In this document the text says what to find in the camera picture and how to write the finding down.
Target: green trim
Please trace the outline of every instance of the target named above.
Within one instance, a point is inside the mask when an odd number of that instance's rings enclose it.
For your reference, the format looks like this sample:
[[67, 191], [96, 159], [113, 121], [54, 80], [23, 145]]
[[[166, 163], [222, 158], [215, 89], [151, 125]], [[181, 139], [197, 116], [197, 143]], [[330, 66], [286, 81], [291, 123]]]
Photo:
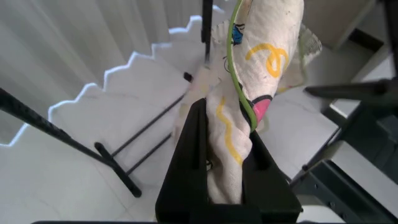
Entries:
[[231, 20], [229, 20], [228, 36], [226, 38], [226, 45], [227, 45], [226, 55], [227, 55], [227, 59], [228, 59], [229, 72], [232, 76], [232, 81], [234, 82], [235, 89], [238, 92], [239, 101], [242, 103], [243, 108], [246, 110], [246, 113], [249, 116], [249, 119], [251, 122], [251, 132], [253, 132], [254, 130], [256, 130], [256, 127], [257, 127], [257, 117], [253, 111], [253, 108], [251, 108], [248, 100], [246, 99], [245, 95], [243, 94], [243, 91], [239, 87], [238, 78], [236, 78], [235, 69], [234, 69], [233, 61], [232, 61], [232, 47], [233, 47], [233, 45], [231, 44], [232, 43], [232, 30], [233, 30], [233, 24], [235, 22], [236, 15], [237, 15], [241, 5], [242, 5], [242, 0], [238, 0], [238, 2], [235, 5], [234, 12], [232, 13]]

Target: black metal frame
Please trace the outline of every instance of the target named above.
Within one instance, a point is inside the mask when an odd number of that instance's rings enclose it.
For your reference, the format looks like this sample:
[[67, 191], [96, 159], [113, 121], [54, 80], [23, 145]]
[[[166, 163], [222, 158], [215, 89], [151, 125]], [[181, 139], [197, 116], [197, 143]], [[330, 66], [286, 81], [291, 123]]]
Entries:
[[[211, 15], [213, 13], [213, 0], [203, 0], [203, 24], [201, 39], [202, 42], [206, 44], [206, 54], [205, 62], [209, 60], [210, 54], [210, 37], [211, 37]], [[184, 77], [189, 77], [189, 82], [192, 80], [192, 76], [184, 73]], [[112, 154], [110, 154], [103, 144], [100, 142], [94, 143], [95, 149], [100, 153], [93, 152], [86, 146], [80, 144], [69, 136], [64, 130], [56, 127], [50, 121], [46, 120], [34, 110], [29, 108], [27, 105], [23, 104], [17, 98], [13, 97], [10, 93], [6, 92], [0, 88], [0, 110], [3, 110], [14, 117], [23, 120], [27, 124], [43, 131], [44, 133], [58, 139], [65, 144], [75, 148], [76, 150], [90, 156], [91, 158], [109, 166], [118, 175], [121, 181], [126, 185], [130, 192], [135, 197], [140, 197], [142, 195], [141, 189], [129, 178], [129, 175], [137, 169], [150, 155], [152, 155], [158, 148], [163, 145], [167, 140], [171, 138], [171, 133], [163, 138], [155, 147], [153, 147], [145, 156], [143, 156], [136, 164], [134, 164], [128, 171], [124, 171], [122, 167], [115, 161], [115, 156], [117, 156], [123, 149], [126, 148], [130, 143], [137, 139], [144, 131], [151, 127], [156, 121], [158, 121], [163, 115], [170, 111], [175, 105], [177, 105], [183, 98], [183, 95], [176, 99], [170, 106], [163, 110], [159, 115], [157, 115], [152, 121], [146, 124], [141, 130], [139, 130], [135, 135], [129, 138], [125, 143], [123, 143], [118, 149], [116, 149]]]

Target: white tile floor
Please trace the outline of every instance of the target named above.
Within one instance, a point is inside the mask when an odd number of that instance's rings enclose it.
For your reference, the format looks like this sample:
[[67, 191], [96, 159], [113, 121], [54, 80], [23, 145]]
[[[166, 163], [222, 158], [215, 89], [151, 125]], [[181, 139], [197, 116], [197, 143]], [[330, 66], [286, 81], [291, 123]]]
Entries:
[[[223, 20], [219, 14], [215, 18]], [[192, 29], [200, 26], [193, 24]], [[192, 44], [197, 33], [190, 30], [187, 39], [174, 33], [179, 42], [155, 46], [154, 58], [136, 56], [129, 68], [108, 77], [106, 91], [88, 86], [77, 103], [54, 109], [52, 122], [89, 148], [100, 141], [109, 151], [115, 150], [186, 90], [182, 72], [195, 71], [203, 61], [203, 47]], [[175, 55], [184, 61], [175, 60]], [[368, 55], [351, 43], [337, 52], [324, 49], [308, 67], [309, 83], [349, 80]], [[267, 112], [269, 128], [261, 137], [291, 177], [336, 128], [319, 113], [322, 104], [296, 88], [277, 96]], [[120, 153], [118, 162], [130, 168], [171, 131], [176, 112]], [[151, 221], [173, 151], [169, 140], [131, 174], [143, 191], [141, 198], [134, 198], [110, 168], [28, 127], [12, 147], [0, 147], [0, 223]]]

